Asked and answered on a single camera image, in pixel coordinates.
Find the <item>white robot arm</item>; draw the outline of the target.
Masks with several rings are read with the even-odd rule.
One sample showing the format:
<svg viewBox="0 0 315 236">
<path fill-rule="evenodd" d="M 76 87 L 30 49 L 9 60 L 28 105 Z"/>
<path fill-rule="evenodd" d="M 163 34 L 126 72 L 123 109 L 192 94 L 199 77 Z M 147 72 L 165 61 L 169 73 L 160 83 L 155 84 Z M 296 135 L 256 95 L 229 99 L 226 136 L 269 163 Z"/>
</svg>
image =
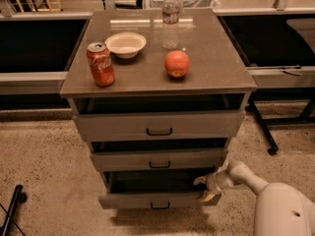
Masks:
<svg viewBox="0 0 315 236">
<path fill-rule="evenodd" d="M 253 236 L 315 236 L 315 204 L 288 184 L 260 178 L 241 161 L 233 160 L 223 171 L 197 177 L 194 184 L 206 185 L 199 199 L 202 203 L 239 185 L 250 189 L 256 195 Z"/>
</svg>

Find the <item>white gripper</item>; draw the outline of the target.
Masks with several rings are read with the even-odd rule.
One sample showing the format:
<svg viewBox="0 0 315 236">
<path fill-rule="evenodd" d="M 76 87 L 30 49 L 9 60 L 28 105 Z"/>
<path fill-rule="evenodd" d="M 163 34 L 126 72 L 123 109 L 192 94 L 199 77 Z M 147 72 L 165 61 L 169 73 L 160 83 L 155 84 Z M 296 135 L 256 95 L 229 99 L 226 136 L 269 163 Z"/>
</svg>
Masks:
<svg viewBox="0 0 315 236">
<path fill-rule="evenodd" d="M 201 203 L 206 203 L 215 197 L 215 194 L 220 194 L 226 189 L 231 189 L 236 182 L 228 175 L 226 171 L 215 172 L 208 176 L 197 177 L 193 185 L 207 184 L 207 190 L 204 191 L 203 196 L 198 199 Z"/>
</svg>

